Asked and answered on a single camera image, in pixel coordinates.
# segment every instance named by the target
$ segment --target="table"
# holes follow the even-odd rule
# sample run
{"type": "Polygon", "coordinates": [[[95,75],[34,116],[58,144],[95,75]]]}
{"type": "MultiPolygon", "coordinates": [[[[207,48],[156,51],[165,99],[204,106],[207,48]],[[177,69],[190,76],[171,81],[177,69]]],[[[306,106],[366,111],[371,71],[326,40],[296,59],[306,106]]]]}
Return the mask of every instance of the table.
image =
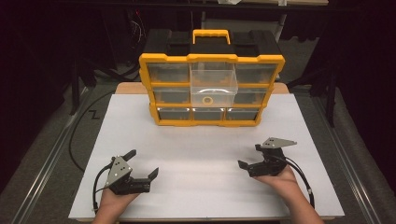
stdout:
{"type": "MultiPolygon", "coordinates": [[[[122,94],[135,93],[128,88],[123,91],[128,85],[141,88],[140,84],[120,84],[112,96],[69,218],[93,219],[94,178],[112,156],[131,149],[137,150],[128,161],[134,178],[145,178],[157,167],[160,172],[150,193],[130,204],[120,221],[288,218],[289,210],[276,193],[250,178],[237,163],[262,161],[254,145],[268,137],[297,142],[283,151],[303,169],[319,215],[344,215],[293,94],[272,94],[257,127],[171,127],[155,125],[146,94],[122,94]]],[[[102,175],[99,188],[105,181],[106,175],[102,175]]],[[[299,177],[298,181],[307,197],[304,183],[299,177]]]]}

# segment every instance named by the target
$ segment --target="wire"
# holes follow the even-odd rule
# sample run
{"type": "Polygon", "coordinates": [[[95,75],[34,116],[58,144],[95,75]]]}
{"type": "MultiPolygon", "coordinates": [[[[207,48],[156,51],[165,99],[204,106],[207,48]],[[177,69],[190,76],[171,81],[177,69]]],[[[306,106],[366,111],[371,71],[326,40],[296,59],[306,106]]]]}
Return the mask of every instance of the wire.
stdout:
{"type": "Polygon", "coordinates": [[[146,29],[145,29],[145,25],[143,24],[142,18],[140,18],[140,12],[139,12],[138,10],[136,10],[135,12],[136,12],[136,16],[137,16],[137,18],[139,18],[139,20],[140,20],[140,24],[142,24],[142,28],[143,28],[143,34],[145,35],[145,37],[147,37],[147,36],[146,36],[146,29]]]}
{"type": "Polygon", "coordinates": [[[125,76],[132,74],[133,72],[137,71],[140,68],[139,63],[135,63],[134,67],[131,68],[129,71],[123,73],[123,74],[118,74],[108,68],[103,67],[100,64],[94,63],[93,61],[87,59],[87,58],[82,58],[82,60],[84,62],[86,62],[89,66],[91,66],[93,69],[97,69],[102,71],[103,73],[105,73],[108,76],[114,77],[116,80],[121,81],[121,82],[134,82],[137,80],[137,78],[139,77],[139,73],[136,74],[135,77],[133,78],[127,78],[125,76]]]}
{"type": "Polygon", "coordinates": [[[142,28],[140,27],[140,25],[137,23],[137,22],[135,22],[135,21],[131,21],[133,24],[134,24],[134,28],[136,28],[136,27],[138,27],[139,28],[139,39],[137,40],[137,43],[139,43],[140,42],[140,39],[141,39],[141,37],[142,37],[142,28]]]}
{"type": "Polygon", "coordinates": [[[104,189],[108,189],[108,188],[101,188],[101,189],[98,189],[95,193],[97,193],[97,192],[99,192],[99,191],[101,191],[101,190],[104,190],[104,189]]]}
{"type": "Polygon", "coordinates": [[[298,164],[297,164],[294,160],[292,160],[292,159],[289,158],[289,157],[285,157],[285,158],[286,158],[286,160],[292,162],[295,166],[297,166],[297,167],[300,169],[301,173],[303,173],[303,170],[300,168],[300,166],[298,166],[298,164]]]}
{"type": "Polygon", "coordinates": [[[70,159],[71,159],[72,162],[77,166],[77,168],[78,168],[80,171],[82,171],[82,172],[85,172],[85,170],[77,163],[77,161],[75,160],[75,158],[74,158],[74,156],[73,156],[73,153],[72,153],[72,142],[73,142],[74,134],[75,134],[75,132],[76,132],[76,129],[77,129],[79,123],[81,122],[82,118],[83,118],[84,115],[87,113],[87,111],[88,111],[94,104],[96,104],[98,101],[102,100],[103,98],[105,98],[106,96],[108,96],[109,94],[114,93],[114,92],[115,92],[115,91],[110,91],[110,92],[106,93],[105,95],[102,95],[101,97],[99,97],[99,98],[96,99],[95,101],[93,101],[93,102],[84,110],[84,112],[82,112],[82,115],[78,118],[77,124],[76,124],[76,126],[74,127],[73,132],[72,132],[72,134],[71,134],[71,136],[70,136],[70,139],[69,139],[69,155],[70,155],[70,159]]]}
{"type": "Polygon", "coordinates": [[[190,11],[190,16],[191,16],[191,30],[194,29],[194,22],[193,22],[193,18],[192,18],[192,11],[190,11]]]}
{"type": "Polygon", "coordinates": [[[98,175],[96,176],[95,182],[93,182],[92,203],[93,203],[93,212],[95,212],[95,214],[97,213],[97,211],[99,209],[98,203],[96,201],[96,192],[99,191],[99,190],[96,190],[96,186],[98,184],[99,177],[102,175],[102,173],[105,170],[110,169],[112,164],[113,164],[113,162],[111,162],[109,165],[107,165],[104,168],[102,168],[102,170],[99,171],[98,175]]]}

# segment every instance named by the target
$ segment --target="plastic storage case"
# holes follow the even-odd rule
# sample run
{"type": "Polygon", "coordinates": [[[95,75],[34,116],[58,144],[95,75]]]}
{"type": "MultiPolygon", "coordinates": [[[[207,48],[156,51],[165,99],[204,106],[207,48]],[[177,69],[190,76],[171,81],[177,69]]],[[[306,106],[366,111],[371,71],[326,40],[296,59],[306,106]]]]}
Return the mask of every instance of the plastic storage case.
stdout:
{"type": "Polygon", "coordinates": [[[269,31],[150,30],[140,56],[158,125],[256,126],[285,63],[269,31]]]}

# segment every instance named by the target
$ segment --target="handle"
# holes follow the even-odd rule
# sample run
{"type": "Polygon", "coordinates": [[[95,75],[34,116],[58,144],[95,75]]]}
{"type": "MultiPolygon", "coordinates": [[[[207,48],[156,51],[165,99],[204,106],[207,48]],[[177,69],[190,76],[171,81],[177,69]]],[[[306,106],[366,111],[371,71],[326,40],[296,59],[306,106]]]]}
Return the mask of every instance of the handle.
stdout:
{"type": "Polygon", "coordinates": [[[192,44],[195,44],[196,36],[209,36],[209,37],[222,37],[227,39],[227,44],[231,44],[230,35],[228,30],[193,30],[192,31],[192,44]]]}

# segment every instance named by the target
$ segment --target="hand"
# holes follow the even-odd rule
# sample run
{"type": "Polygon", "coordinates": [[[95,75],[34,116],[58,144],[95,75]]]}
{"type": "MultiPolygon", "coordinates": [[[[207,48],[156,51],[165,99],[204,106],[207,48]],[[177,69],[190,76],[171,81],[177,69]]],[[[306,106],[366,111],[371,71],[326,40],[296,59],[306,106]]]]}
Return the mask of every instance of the hand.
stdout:
{"type": "Polygon", "coordinates": [[[254,176],[253,178],[271,186],[274,190],[276,190],[290,210],[290,218],[292,223],[323,223],[323,220],[303,195],[303,192],[298,186],[294,172],[288,165],[276,176],[261,175],[254,176]]]}
{"type": "Polygon", "coordinates": [[[254,176],[253,178],[271,186],[285,200],[295,194],[301,193],[294,172],[288,165],[276,176],[261,175],[254,176]]]}
{"type": "Polygon", "coordinates": [[[93,223],[115,223],[128,204],[137,196],[139,194],[116,195],[111,189],[104,189],[99,210],[93,223]]]}

